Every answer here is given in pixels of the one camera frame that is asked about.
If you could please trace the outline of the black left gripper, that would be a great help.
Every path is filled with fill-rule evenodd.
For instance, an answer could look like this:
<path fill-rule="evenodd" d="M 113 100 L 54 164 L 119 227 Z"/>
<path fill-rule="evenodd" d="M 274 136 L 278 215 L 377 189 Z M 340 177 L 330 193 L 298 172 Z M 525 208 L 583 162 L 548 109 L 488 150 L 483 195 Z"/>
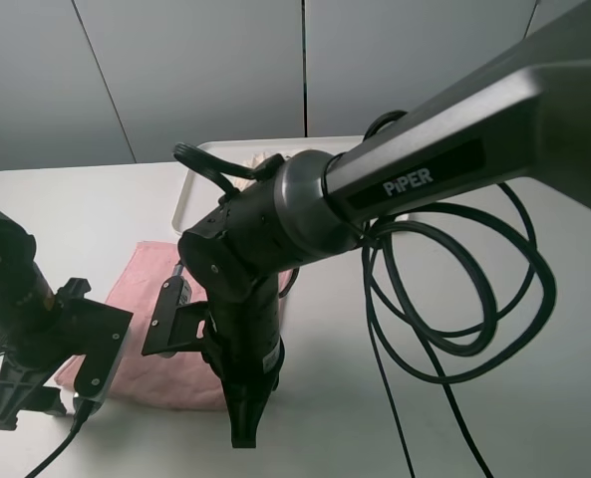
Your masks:
<path fill-rule="evenodd" d="M 61 390 L 46 381 L 73 354 L 65 344 L 65 308 L 73 299 L 85 299 L 91 291 L 86 279 L 71 278 L 54 296 L 49 323 L 0 338 L 0 430 L 15 430 L 20 411 L 40 412 L 62 417 L 67 408 Z"/>

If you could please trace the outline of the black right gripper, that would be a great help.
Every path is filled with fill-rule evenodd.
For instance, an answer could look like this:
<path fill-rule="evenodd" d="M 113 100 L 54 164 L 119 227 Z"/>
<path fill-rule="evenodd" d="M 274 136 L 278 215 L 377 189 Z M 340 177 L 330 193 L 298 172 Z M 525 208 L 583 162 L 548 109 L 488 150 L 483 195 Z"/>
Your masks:
<path fill-rule="evenodd" d="M 283 362 L 279 276 L 260 278 L 240 303 L 206 293 L 209 364 L 223 384 L 233 448 L 256 447 L 257 428 Z"/>

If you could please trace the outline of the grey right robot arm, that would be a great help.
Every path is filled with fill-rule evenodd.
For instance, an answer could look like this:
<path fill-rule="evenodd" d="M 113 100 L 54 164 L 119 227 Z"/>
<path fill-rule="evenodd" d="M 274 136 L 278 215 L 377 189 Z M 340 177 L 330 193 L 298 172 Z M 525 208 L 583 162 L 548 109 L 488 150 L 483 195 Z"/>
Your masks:
<path fill-rule="evenodd" d="M 591 209 L 591 1 L 354 148 L 273 156 L 248 169 L 180 143 L 174 158 L 221 188 L 184 231 L 182 265 L 205 290 L 205 355 L 236 448 L 252 448 L 284 360 L 271 313 L 281 272 L 426 225 L 449 199 L 519 176 Z"/>

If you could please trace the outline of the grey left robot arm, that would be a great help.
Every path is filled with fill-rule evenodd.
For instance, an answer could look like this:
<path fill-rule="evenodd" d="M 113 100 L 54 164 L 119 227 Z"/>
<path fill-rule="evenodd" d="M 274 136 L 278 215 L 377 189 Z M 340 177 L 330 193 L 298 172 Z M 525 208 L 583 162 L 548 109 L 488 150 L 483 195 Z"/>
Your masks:
<path fill-rule="evenodd" d="M 72 308 L 80 298 L 54 294 L 35 262 L 36 241 L 0 211 L 0 430 L 17 428 L 18 413 L 64 415 L 60 392 L 44 383 L 91 343 Z"/>

